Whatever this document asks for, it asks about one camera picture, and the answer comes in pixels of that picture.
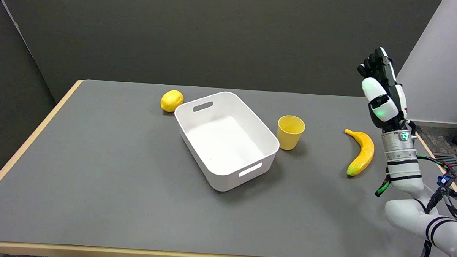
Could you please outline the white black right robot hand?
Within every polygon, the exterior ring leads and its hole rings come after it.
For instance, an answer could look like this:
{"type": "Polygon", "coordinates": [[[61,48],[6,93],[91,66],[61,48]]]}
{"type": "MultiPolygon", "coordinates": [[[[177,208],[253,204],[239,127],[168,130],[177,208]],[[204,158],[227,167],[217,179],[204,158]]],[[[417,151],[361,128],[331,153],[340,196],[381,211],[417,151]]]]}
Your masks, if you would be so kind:
{"type": "Polygon", "coordinates": [[[357,67],[371,121],[383,132],[405,129],[409,123],[406,96],[393,66],[386,50],[379,47],[357,67]]]}

